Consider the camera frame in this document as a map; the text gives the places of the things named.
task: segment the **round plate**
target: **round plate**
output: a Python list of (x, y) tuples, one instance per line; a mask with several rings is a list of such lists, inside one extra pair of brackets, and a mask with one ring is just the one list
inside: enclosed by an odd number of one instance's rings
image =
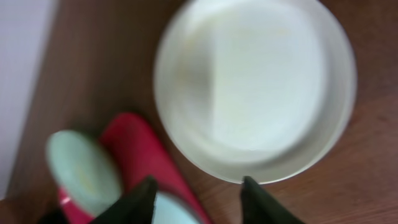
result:
[(205, 172), (289, 178), (337, 142), (356, 92), (344, 30), (316, 0), (197, 0), (167, 29), (155, 100), (167, 133)]

